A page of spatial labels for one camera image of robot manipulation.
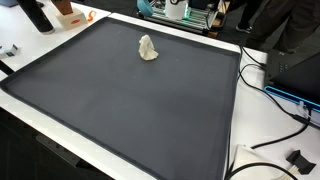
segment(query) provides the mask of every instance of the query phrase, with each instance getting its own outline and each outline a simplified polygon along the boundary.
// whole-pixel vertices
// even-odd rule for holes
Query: dark gray mat
[[[155,61],[138,54],[145,34]],[[105,18],[1,88],[159,179],[222,179],[238,58]]]

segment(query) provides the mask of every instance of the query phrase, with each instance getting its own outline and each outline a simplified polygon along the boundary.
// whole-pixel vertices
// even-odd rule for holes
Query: wire
[[[251,88],[253,88],[253,89],[257,90],[257,91],[260,91],[260,92],[262,92],[263,94],[267,95],[267,96],[278,106],[278,108],[279,108],[282,112],[284,112],[285,114],[287,114],[287,115],[289,115],[289,116],[292,116],[292,115],[293,115],[293,114],[289,113],[288,111],[286,111],[286,110],[278,103],[278,101],[276,101],[269,93],[267,93],[267,92],[265,92],[265,91],[263,91],[263,90],[255,87],[255,86],[252,86],[251,84],[249,84],[249,83],[243,78],[243,76],[242,76],[241,73],[239,74],[239,76],[240,76],[240,78],[242,79],[242,81],[243,81],[247,86],[249,86],[249,87],[251,87]]]
[[[240,73],[242,74],[242,72],[243,72],[247,67],[249,67],[249,66],[255,66],[255,67],[258,67],[259,69],[265,70],[264,67],[259,66],[259,65],[257,65],[257,64],[247,64],[247,65],[245,65],[245,66],[241,69]]]
[[[267,66],[266,64],[258,62],[256,59],[254,59],[243,47],[242,47],[242,49],[252,61],[254,61],[255,63],[259,64],[260,66],[263,66],[263,67]]]
[[[232,171],[230,174],[228,174],[224,180],[230,180],[234,175],[236,175],[238,172],[244,170],[244,169],[248,169],[250,167],[255,167],[255,166],[268,166],[268,167],[273,167],[275,169],[278,169],[284,173],[286,173],[288,176],[290,176],[292,179],[294,180],[298,180],[298,178],[296,178],[292,173],[290,173],[289,171],[285,170],[284,168],[277,166],[275,164],[270,164],[270,163],[251,163],[251,164],[246,164],[244,166],[241,166],[239,168],[237,168],[236,170]]]
[[[285,141],[287,139],[293,138],[293,137],[303,133],[308,128],[308,126],[309,126],[309,124],[305,124],[299,131],[297,131],[297,132],[295,132],[295,133],[293,133],[291,135],[285,136],[285,137],[277,139],[277,140],[273,140],[273,141],[269,141],[269,142],[265,142],[265,143],[254,145],[254,146],[251,147],[251,149],[257,149],[257,148],[260,148],[260,147],[263,147],[263,146],[268,146],[268,145],[271,145],[271,144],[275,144],[275,143],[278,143],[278,142]]]

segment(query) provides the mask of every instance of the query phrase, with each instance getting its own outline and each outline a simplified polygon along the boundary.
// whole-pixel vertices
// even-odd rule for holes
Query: floor
[[[136,0],[84,0],[84,1],[88,6],[108,10],[111,12],[117,12],[117,13],[128,15],[128,16],[132,15],[137,2]],[[227,23],[223,29],[223,32],[227,32],[231,34],[242,45],[244,45],[248,35],[235,31],[235,26],[238,24],[241,18],[242,11],[243,11],[243,7],[233,12],[230,12],[228,14]],[[267,40],[266,49],[271,48],[276,43],[277,38],[280,36],[283,28],[284,26],[281,26]],[[234,40],[232,40],[228,35],[223,33],[220,34],[218,39],[222,41],[234,43]],[[308,57],[319,52],[319,49],[320,49],[320,28],[316,31],[316,33],[313,36],[305,40],[303,45],[298,50],[298,55],[301,57]]]

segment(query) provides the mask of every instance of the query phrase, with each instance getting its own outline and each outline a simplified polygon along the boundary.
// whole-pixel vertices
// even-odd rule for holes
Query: electronic device
[[[222,0],[137,0],[140,18],[202,35],[223,28],[226,15],[217,11],[222,4]],[[212,26],[216,18],[221,24]]]
[[[13,7],[18,5],[16,0],[0,0],[0,5],[6,6],[6,7]]]
[[[320,52],[303,59],[276,50],[268,53],[264,90],[320,112]]]

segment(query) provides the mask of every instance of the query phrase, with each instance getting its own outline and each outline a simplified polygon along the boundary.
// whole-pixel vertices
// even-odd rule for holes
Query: black cable
[[[240,74],[242,74],[242,72],[243,72],[247,67],[249,67],[249,66],[255,66],[255,67],[258,67],[258,68],[261,69],[261,70],[265,70],[264,67],[259,66],[259,65],[257,65],[257,64],[247,64],[247,65],[245,65],[245,66],[241,69]]]
[[[292,117],[293,114],[291,114],[291,113],[289,113],[288,111],[286,111],[286,110],[278,103],[278,101],[276,101],[269,93],[267,93],[267,92],[265,92],[265,91],[263,91],[263,90],[255,87],[255,86],[252,86],[251,84],[249,84],[249,83],[243,78],[242,74],[239,74],[239,76],[240,76],[240,78],[242,79],[242,81],[243,81],[247,86],[249,86],[249,87],[251,87],[251,88],[253,88],[253,89],[257,90],[257,91],[260,91],[260,92],[262,92],[263,94],[267,95],[267,96],[278,106],[278,108],[279,108],[282,112],[284,112],[284,113],[286,113],[287,115],[289,115],[289,116]]]
[[[270,164],[270,163],[251,163],[251,164],[246,164],[244,166],[241,166],[237,168],[236,170],[232,171],[230,174],[228,174],[224,180],[230,180],[234,175],[236,175],[238,172],[250,168],[250,167],[255,167],[255,166],[268,166],[268,167],[273,167],[275,169],[279,169],[280,171],[286,173],[288,176],[290,176],[294,180],[298,180],[293,174],[291,174],[289,171],[285,170],[284,168],[277,166],[275,164]]]
[[[228,35],[236,42],[236,44],[239,46],[239,48],[240,48],[239,63],[240,63],[240,62],[241,62],[241,59],[242,59],[242,56],[243,56],[243,51],[245,51],[245,49],[240,45],[240,43],[237,43],[237,40],[236,40],[231,34],[229,34],[229,33],[227,33],[227,32],[224,32],[224,33],[228,34]],[[252,60],[254,60],[254,62],[256,62],[257,64],[259,64],[259,65],[256,65],[257,67],[259,67],[259,68],[261,68],[261,69],[265,69],[265,64],[259,63],[258,61],[256,61],[254,58],[252,58],[252,57],[249,55],[248,52],[246,52],[246,54],[247,54]],[[248,66],[243,67],[241,71],[240,71],[240,69],[239,69],[239,77],[242,79],[242,81],[243,81],[247,86],[249,86],[249,87],[251,87],[251,88],[253,88],[253,89],[257,90],[257,91],[260,91],[260,92],[264,93],[265,95],[267,95],[267,96],[278,106],[278,108],[279,108],[281,111],[283,111],[285,114],[289,115],[289,116],[292,117],[293,119],[295,119],[295,120],[297,120],[297,121],[299,121],[299,122],[301,122],[301,123],[303,123],[303,124],[306,124],[306,126],[312,124],[312,123],[310,122],[310,118],[309,118],[309,120],[306,120],[305,118],[303,118],[303,117],[301,117],[301,116],[299,116],[299,115],[289,113],[289,112],[286,111],[269,93],[267,93],[267,92],[265,92],[265,91],[263,91],[263,90],[255,87],[255,86],[250,85],[250,84],[244,79],[244,77],[242,76],[243,70],[244,70],[246,67],[248,67]],[[294,136],[296,136],[296,135],[298,135],[298,134],[300,134],[300,133],[302,133],[302,132],[297,132],[297,133],[294,133],[293,136],[290,135],[290,136],[287,136],[287,137],[281,138],[281,139],[286,140],[286,139],[289,139],[289,138],[291,138],[291,137],[294,137]],[[268,142],[267,145],[269,145],[269,144],[274,144],[274,143],[277,143],[277,142]],[[252,164],[247,164],[247,165],[245,165],[245,166],[242,166],[242,167],[240,167],[240,168],[232,171],[233,166],[234,166],[234,161],[233,161],[233,163],[231,164],[230,167],[227,166],[227,171],[226,171],[225,180],[229,180],[229,179],[230,179],[232,176],[234,176],[236,173],[238,173],[238,172],[240,172],[240,171],[242,171],[242,170],[244,170],[244,169],[246,169],[246,168],[253,167],[253,166],[270,166],[270,167],[274,167],[274,168],[277,168],[277,169],[279,169],[279,170],[282,170],[283,172],[285,172],[286,174],[288,174],[290,177],[292,177],[293,179],[297,180],[297,178],[295,178],[290,172],[288,172],[287,170],[285,170],[285,169],[283,169],[283,168],[281,168],[281,167],[279,167],[279,166],[277,166],[277,165],[274,165],[274,164],[269,164],[269,163],[252,163]]]
[[[245,49],[243,46],[240,45],[240,40],[236,40],[236,38],[234,38],[234,36],[233,36],[232,34],[230,34],[230,33],[228,33],[228,32],[225,32],[225,31],[221,31],[220,33],[225,33],[225,34],[227,34],[229,37],[231,37],[231,39],[234,41],[234,43],[235,43],[236,45],[238,45],[239,48],[241,48],[241,49],[246,53],[246,55],[247,55],[252,61],[254,61],[255,63],[259,64],[259,65],[262,66],[262,67],[266,67],[266,64],[261,63],[261,62],[258,62],[256,59],[254,59],[254,58],[246,51],[246,49]]]
[[[275,144],[275,143],[278,143],[278,142],[293,138],[293,137],[303,133],[308,128],[308,126],[309,126],[309,124],[305,124],[299,131],[297,131],[297,132],[295,132],[295,133],[293,133],[291,135],[285,136],[285,137],[277,139],[277,140],[273,140],[273,141],[269,141],[269,142],[265,142],[265,143],[254,145],[254,146],[251,147],[251,149],[257,149],[257,148],[260,148],[260,147],[263,147],[263,146],[268,146],[270,144]]]
[[[256,59],[254,59],[243,47],[242,47],[242,49],[252,61],[254,61],[255,63],[257,63],[257,64],[259,64],[259,65],[261,65],[263,67],[267,66],[266,64],[258,62]]]

